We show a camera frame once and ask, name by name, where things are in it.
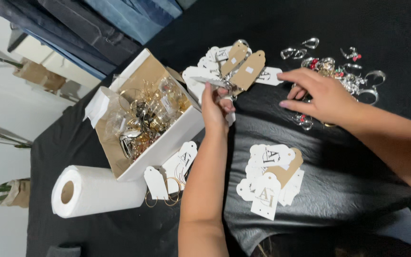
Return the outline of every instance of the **gold hoop earring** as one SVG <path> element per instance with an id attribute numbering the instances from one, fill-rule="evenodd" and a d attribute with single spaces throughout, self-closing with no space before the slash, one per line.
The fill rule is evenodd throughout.
<path id="1" fill-rule="evenodd" d="M 150 205 L 148 205 L 148 203 L 147 203 L 147 195 L 148 195 L 148 193 L 150 193 L 150 190 L 148 190 L 148 192 L 145 194 L 145 204 L 146 204 L 148 207 L 153 208 L 153 207 L 155 207 L 156 203 L 158 202 L 158 197 L 156 198 L 155 204 L 152 205 L 152 206 L 150 206 Z"/>
<path id="2" fill-rule="evenodd" d="M 164 200 L 164 203 L 167 205 L 167 206 L 174 206 L 174 205 L 176 205 L 178 202 L 179 202 L 179 198 L 180 198 L 180 189 L 181 189 L 181 184 L 180 184 L 180 181 L 177 179 L 177 178 L 173 178 L 173 177 L 170 177 L 170 178 L 172 178 L 172 179 L 174 179 L 175 180 L 175 182 L 177 182 L 177 185 L 179 185 L 179 192 L 177 193 L 177 200 L 173 203 L 173 204 L 168 204 L 168 202 L 166 201 L 166 199 Z"/>

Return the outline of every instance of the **black table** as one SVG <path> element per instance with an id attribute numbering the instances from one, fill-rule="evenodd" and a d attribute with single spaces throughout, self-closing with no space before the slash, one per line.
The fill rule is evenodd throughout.
<path id="1" fill-rule="evenodd" d="M 380 69 L 387 81 L 379 87 L 379 108 L 411 119 L 411 2 L 202 0 L 172 22 L 146 47 L 164 65 L 181 71 L 195 66 L 209 47 L 246 39 L 252 50 L 266 52 L 266 66 L 287 71 L 280 50 L 316 36 L 315 57 L 345 63 L 340 48 L 362 54 L 363 72 Z M 134 58 L 118 67 L 120 73 Z M 111 77 L 100 85 L 108 86 Z M 370 150 L 340 128 L 316 122 L 303 131 L 292 112 L 278 107 L 289 83 L 254 85 L 236 102 L 231 128 L 224 219 L 231 253 L 251 253 L 263 238 L 312 228 L 347 224 L 405 207 L 411 189 Z M 52 214 L 51 191 L 69 165 L 109 167 L 84 107 L 94 89 L 43 132 L 31 150 L 31 199 L 27 256 L 45 256 L 51 245 L 77 243 L 84 256 L 176 256 L 180 205 L 158 204 L 71 219 Z M 249 148 L 256 143 L 284 143 L 299 148 L 305 176 L 292 206 L 277 208 L 275 221 L 250 213 L 250 202 L 236 193 L 245 177 Z"/>

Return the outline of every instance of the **white box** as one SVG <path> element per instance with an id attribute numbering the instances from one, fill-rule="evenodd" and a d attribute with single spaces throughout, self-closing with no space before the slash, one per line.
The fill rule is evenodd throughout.
<path id="1" fill-rule="evenodd" d="M 150 51 L 144 49 L 139 56 L 137 56 L 134 61 L 131 62 L 129 66 L 120 74 L 120 79 L 116 79 L 109 88 L 115 92 L 117 92 L 117 90 L 121 87 L 123 87 L 122 89 L 140 88 L 144 85 L 144 80 L 150 81 L 157 86 L 161 79 L 167 76 L 174 78 L 150 53 Z M 191 106 L 128 168 L 125 169 L 124 163 L 128 163 L 128 159 L 124 156 L 118 139 L 115 137 L 115 140 L 103 142 L 106 120 L 100 118 L 97 122 L 95 127 L 96 132 L 98 133 L 99 140 L 104 152 L 106 153 L 107 160 L 111 165 L 112 172 L 119 182 L 134 181 L 143 177 L 147 166 L 156 167 L 163 165 L 169 157 L 180 149 L 184 142 L 190 141 L 204 128 L 204 120 L 202 119 L 199 105 L 193 100 L 193 98 L 191 98 L 191 96 L 178 83 L 178 81 L 175 80 L 175 82 L 182 92 L 188 97 L 191 102 Z M 95 104 L 92 108 L 99 109 L 102 108 L 102 106 L 100 106 L 100 104 Z"/>

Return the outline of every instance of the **paper towel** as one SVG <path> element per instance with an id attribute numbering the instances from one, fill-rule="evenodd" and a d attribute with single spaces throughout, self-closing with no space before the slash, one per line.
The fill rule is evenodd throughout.
<path id="1" fill-rule="evenodd" d="M 144 178 L 117 182 L 111 169 L 67 167 L 52 191 L 53 212 L 63 218 L 140 207 L 147 184 Z"/>

